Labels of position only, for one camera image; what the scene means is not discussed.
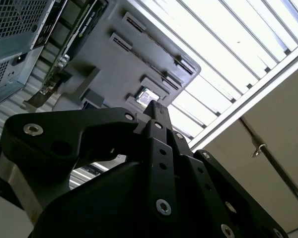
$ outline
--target mounting hole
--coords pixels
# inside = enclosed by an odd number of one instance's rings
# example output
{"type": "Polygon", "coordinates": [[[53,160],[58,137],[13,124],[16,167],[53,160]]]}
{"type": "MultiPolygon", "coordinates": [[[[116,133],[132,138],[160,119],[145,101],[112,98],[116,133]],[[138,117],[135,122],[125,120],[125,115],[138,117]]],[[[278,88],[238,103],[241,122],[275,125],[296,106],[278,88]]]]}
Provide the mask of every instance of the mounting hole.
{"type": "Polygon", "coordinates": [[[62,140],[54,141],[51,146],[51,150],[56,155],[60,155],[60,156],[66,156],[66,155],[70,155],[72,153],[71,145],[65,141],[62,141],[62,140]]]}
{"type": "Polygon", "coordinates": [[[23,131],[25,134],[37,136],[43,133],[43,128],[38,124],[29,123],[23,127],[23,131]]]}
{"type": "Polygon", "coordinates": [[[167,154],[167,152],[165,152],[165,151],[162,150],[162,149],[160,150],[160,153],[163,154],[163,155],[166,155],[166,154],[167,154]]]}
{"type": "Polygon", "coordinates": [[[129,113],[125,113],[125,117],[128,119],[128,120],[133,120],[134,117],[132,115],[130,115],[129,113]]]}
{"type": "Polygon", "coordinates": [[[167,166],[164,163],[160,163],[159,166],[160,166],[160,168],[162,170],[166,170],[167,169],[167,166]]]}
{"type": "Polygon", "coordinates": [[[225,206],[228,208],[229,211],[237,214],[237,211],[229,202],[225,202],[225,206]]]}
{"type": "Polygon", "coordinates": [[[33,25],[32,28],[31,28],[31,31],[32,32],[35,32],[37,29],[38,29],[38,26],[37,25],[33,25]]]}
{"type": "Polygon", "coordinates": [[[158,127],[159,129],[162,129],[162,128],[163,128],[163,126],[162,126],[160,123],[155,122],[154,125],[155,125],[156,127],[158,127]]]}
{"type": "Polygon", "coordinates": [[[207,183],[205,184],[205,188],[208,190],[208,191],[211,191],[211,186],[209,186],[207,183]]]}
{"type": "Polygon", "coordinates": [[[200,167],[198,167],[198,171],[199,171],[200,173],[204,174],[204,171],[203,171],[200,167]]]}

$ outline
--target gray plastic panel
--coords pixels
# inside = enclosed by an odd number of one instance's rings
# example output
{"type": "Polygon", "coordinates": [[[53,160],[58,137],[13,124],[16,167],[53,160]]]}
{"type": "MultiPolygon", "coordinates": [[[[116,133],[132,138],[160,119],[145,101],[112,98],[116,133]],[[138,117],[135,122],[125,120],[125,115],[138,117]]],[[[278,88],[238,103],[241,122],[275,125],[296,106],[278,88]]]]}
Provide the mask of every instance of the gray plastic panel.
{"type": "Polygon", "coordinates": [[[26,53],[55,0],[0,0],[0,60],[26,53]]]}
{"type": "Polygon", "coordinates": [[[0,60],[0,102],[25,85],[42,49],[39,47],[28,52],[24,61],[18,64],[15,61],[21,53],[0,60]]]}
{"type": "Polygon", "coordinates": [[[99,68],[100,73],[89,88],[105,98],[104,104],[108,107],[141,111],[130,101],[143,89],[141,81],[145,77],[166,92],[160,102],[168,106],[200,72],[200,67],[126,0],[109,3],[80,52],[70,62],[69,70],[75,68],[84,74],[85,68],[99,68]],[[169,54],[179,61],[185,59],[193,74],[175,64],[169,54]],[[167,72],[181,82],[178,90],[163,83],[161,73],[167,72]]]}

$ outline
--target ceiling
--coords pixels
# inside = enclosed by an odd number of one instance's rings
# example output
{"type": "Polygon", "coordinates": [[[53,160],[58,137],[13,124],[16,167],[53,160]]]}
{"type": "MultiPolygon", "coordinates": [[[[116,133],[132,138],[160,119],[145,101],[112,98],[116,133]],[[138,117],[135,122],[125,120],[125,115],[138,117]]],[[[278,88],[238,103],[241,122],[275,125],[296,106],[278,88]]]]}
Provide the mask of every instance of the ceiling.
{"type": "MultiPolygon", "coordinates": [[[[244,117],[298,185],[298,70],[244,117]]],[[[287,231],[298,228],[298,202],[239,121],[206,147],[287,231]]]]}
{"type": "Polygon", "coordinates": [[[238,119],[298,61],[298,0],[128,1],[201,67],[169,107],[192,149],[238,119]]]}

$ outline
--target bolt head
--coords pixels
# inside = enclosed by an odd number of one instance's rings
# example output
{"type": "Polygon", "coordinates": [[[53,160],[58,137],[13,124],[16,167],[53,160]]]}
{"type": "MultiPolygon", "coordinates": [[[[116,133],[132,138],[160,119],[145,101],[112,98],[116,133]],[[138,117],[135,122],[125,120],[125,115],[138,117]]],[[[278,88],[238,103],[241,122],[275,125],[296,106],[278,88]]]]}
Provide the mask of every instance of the bolt head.
{"type": "Polygon", "coordinates": [[[206,158],[206,159],[209,159],[209,158],[210,158],[210,156],[209,156],[207,153],[205,153],[205,152],[203,152],[202,155],[203,155],[204,158],[206,158]]]}
{"type": "Polygon", "coordinates": [[[23,131],[25,134],[38,136],[43,133],[43,128],[37,124],[29,123],[23,127],[23,131]]]}
{"type": "Polygon", "coordinates": [[[158,199],[155,203],[157,211],[164,215],[164,216],[170,216],[171,215],[171,207],[169,203],[163,199],[158,199]]]}
{"type": "Polygon", "coordinates": [[[125,114],[125,117],[128,119],[128,120],[133,120],[134,117],[128,113],[125,114]]]}
{"type": "Polygon", "coordinates": [[[183,135],[181,135],[179,132],[177,132],[175,135],[176,135],[180,140],[183,140],[183,139],[184,139],[183,135]]]}
{"type": "Polygon", "coordinates": [[[154,125],[155,125],[156,127],[158,127],[159,129],[162,129],[162,125],[160,125],[159,123],[155,122],[154,125]]]}

